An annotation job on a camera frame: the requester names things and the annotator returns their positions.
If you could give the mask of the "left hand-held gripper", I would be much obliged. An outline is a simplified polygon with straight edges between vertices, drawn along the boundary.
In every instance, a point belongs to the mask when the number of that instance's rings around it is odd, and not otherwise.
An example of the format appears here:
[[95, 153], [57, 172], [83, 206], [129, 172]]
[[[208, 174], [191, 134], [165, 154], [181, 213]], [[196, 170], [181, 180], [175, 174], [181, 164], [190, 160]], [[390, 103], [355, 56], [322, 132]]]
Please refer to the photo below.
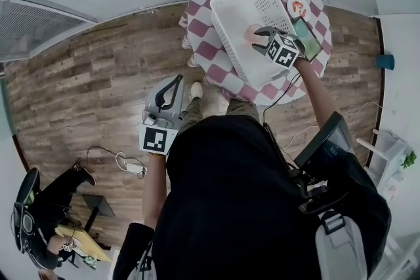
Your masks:
[[142, 123], [138, 126], [140, 150], [168, 154], [182, 124], [183, 97], [182, 75], [165, 78], [151, 89], [142, 113]]

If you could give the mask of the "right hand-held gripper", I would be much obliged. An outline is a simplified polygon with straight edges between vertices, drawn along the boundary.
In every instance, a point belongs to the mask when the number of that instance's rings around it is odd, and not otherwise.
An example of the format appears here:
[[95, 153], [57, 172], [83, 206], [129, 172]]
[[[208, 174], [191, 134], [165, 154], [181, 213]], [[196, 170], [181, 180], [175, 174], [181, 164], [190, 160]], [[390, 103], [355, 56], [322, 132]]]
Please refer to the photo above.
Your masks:
[[273, 26], [261, 27], [254, 34], [268, 37], [268, 47], [253, 43], [253, 49], [267, 55], [277, 66], [289, 70], [298, 57], [305, 57], [305, 46], [296, 35], [286, 34]]

